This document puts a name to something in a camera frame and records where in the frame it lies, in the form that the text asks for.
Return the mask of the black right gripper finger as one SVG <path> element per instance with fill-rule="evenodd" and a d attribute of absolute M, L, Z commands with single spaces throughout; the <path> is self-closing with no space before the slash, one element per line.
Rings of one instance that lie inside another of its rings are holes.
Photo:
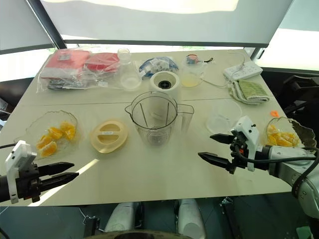
<path fill-rule="evenodd" d="M 229 171 L 230 169 L 231 163 L 229 162 L 229 160 L 219 157 L 217 154 L 209 152 L 199 152 L 198 156 L 211 165 L 223 168 L 227 171 Z"/>
<path fill-rule="evenodd" d="M 223 144 L 231 144 L 235 138 L 234 135 L 229 134 L 223 134 L 223 133 L 217 133 L 210 136 L 211 139 L 223 143 Z"/>

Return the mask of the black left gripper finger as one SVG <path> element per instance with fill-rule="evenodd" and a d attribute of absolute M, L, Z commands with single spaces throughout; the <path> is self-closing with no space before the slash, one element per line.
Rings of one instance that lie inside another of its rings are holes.
<path fill-rule="evenodd" d="M 73 163 L 57 162 L 38 167 L 39 175 L 55 175 L 73 167 Z"/>
<path fill-rule="evenodd" d="M 71 182 L 72 180 L 74 180 L 77 176 L 79 176 L 79 173 L 68 172 L 68 173 L 62 173 L 59 175 L 55 175 L 49 179 L 45 179 L 45 180 L 41 181 L 41 183 L 40 183 L 40 186 L 39 186 L 40 192 L 44 192 L 44 191 L 65 185 L 65 184 Z"/>

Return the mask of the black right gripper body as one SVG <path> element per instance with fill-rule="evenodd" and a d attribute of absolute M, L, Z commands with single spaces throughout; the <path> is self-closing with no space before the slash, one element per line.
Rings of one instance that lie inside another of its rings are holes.
<path fill-rule="evenodd" d="M 249 150 L 247 149 L 246 140 L 244 138 L 229 135 L 228 139 L 232 157 L 228 172 L 234 174 L 237 167 L 242 169 L 247 167 Z"/>

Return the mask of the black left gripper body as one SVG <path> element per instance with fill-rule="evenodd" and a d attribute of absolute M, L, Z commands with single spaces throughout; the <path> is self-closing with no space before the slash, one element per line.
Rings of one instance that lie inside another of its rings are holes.
<path fill-rule="evenodd" d="M 41 194 L 40 183 L 37 165 L 30 165 L 27 169 L 19 171 L 19 178 L 16 179 L 18 198 L 38 202 Z"/>

